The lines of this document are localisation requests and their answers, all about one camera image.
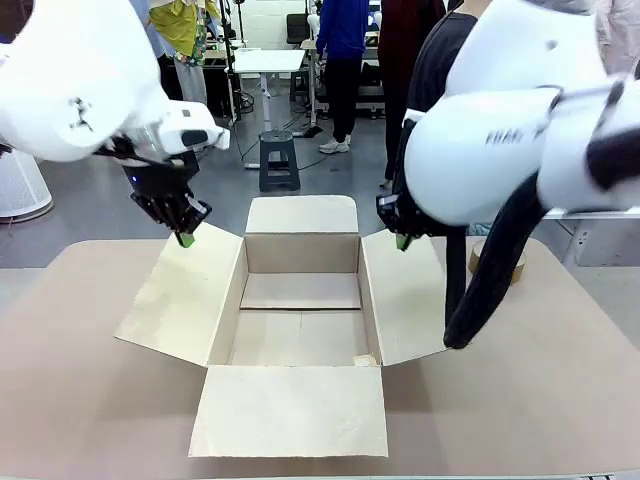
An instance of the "white sneaker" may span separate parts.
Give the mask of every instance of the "white sneaker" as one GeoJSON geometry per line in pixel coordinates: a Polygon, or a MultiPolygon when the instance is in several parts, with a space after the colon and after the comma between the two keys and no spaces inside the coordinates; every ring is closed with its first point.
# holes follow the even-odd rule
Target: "white sneaker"
{"type": "Polygon", "coordinates": [[[342,143],[336,141],[335,138],[332,138],[329,143],[325,143],[324,145],[320,145],[318,147],[320,153],[325,153],[327,155],[333,155],[334,153],[345,153],[349,151],[349,145],[346,140],[342,143]]]}

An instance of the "open cardboard box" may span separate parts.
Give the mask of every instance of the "open cardboard box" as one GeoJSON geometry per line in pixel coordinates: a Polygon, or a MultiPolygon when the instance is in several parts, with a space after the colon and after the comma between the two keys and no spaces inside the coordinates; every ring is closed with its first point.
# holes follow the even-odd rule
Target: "open cardboard box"
{"type": "Polygon", "coordinates": [[[360,238],[336,196],[258,198],[244,239],[196,237],[169,239],[116,333],[207,368],[189,455],[387,456],[381,368],[445,348],[431,242],[360,238]]]}

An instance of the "yellow garment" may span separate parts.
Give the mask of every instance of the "yellow garment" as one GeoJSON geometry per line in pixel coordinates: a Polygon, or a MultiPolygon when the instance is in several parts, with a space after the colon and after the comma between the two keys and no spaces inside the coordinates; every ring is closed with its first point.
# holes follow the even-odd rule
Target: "yellow garment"
{"type": "MultiPolygon", "coordinates": [[[[207,12],[220,19],[220,12],[212,0],[206,0],[207,12]]],[[[198,7],[196,4],[186,5],[182,0],[174,0],[161,7],[152,8],[149,19],[176,51],[189,56],[193,52],[196,41],[198,7]]]]}

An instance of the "person in blue jacket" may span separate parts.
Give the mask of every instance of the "person in blue jacket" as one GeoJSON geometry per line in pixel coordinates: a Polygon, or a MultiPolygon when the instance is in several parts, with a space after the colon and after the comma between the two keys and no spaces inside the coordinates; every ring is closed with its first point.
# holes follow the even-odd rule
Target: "person in blue jacket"
{"type": "Polygon", "coordinates": [[[333,117],[333,138],[319,147],[322,153],[349,151],[368,20],[369,0],[324,0],[322,4],[316,49],[320,58],[326,50],[324,75],[333,117]]]}

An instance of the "white wall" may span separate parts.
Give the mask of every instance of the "white wall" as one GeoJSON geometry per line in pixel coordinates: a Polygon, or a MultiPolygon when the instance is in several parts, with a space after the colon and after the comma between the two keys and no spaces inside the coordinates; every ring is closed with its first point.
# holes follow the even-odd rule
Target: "white wall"
{"type": "MultiPolygon", "coordinates": [[[[287,45],[289,13],[304,13],[305,0],[246,0],[242,9],[242,23],[247,47],[290,49],[287,45]]],[[[240,36],[238,6],[231,4],[231,23],[240,36]]]]}

